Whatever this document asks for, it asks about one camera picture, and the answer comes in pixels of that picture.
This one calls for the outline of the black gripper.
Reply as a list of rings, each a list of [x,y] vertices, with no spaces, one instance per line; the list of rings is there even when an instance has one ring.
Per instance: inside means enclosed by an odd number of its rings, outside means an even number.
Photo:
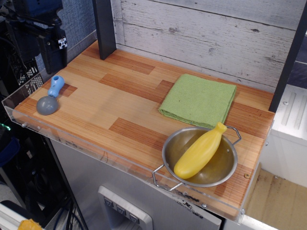
[[[67,39],[55,10],[38,16],[9,13],[9,33],[20,52],[41,52],[47,74],[67,66]]]

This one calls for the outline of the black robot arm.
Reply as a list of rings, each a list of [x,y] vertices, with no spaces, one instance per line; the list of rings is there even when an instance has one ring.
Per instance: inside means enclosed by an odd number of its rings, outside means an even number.
[[[57,13],[60,0],[14,0],[6,25],[23,61],[41,55],[48,74],[67,66],[67,38]]]

